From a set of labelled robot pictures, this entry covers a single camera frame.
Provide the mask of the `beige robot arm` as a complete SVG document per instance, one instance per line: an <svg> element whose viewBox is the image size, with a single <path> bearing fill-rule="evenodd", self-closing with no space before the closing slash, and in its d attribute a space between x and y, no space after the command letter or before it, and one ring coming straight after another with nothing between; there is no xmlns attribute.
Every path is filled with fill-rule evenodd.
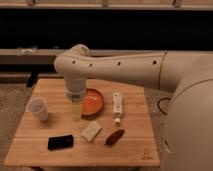
<svg viewBox="0 0 213 171"><path fill-rule="evenodd" d="M151 52L93 57L78 44L54 68L69 100L79 102L88 78L173 93L165 120L163 171L213 171L213 52Z"/></svg>

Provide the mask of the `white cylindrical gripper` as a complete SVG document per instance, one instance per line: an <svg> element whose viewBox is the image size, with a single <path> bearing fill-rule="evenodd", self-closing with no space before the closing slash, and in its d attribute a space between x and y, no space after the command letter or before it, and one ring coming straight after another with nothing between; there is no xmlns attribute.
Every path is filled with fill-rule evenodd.
<svg viewBox="0 0 213 171"><path fill-rule="evenodd" d="M74 120L78 121L81 119L81 111L82 111L82 103L79 102L84 97L84 91L70 91L68 89L65 90L66 97L72 101L71 104L71 111L72 111L72 117Z"/></svg>

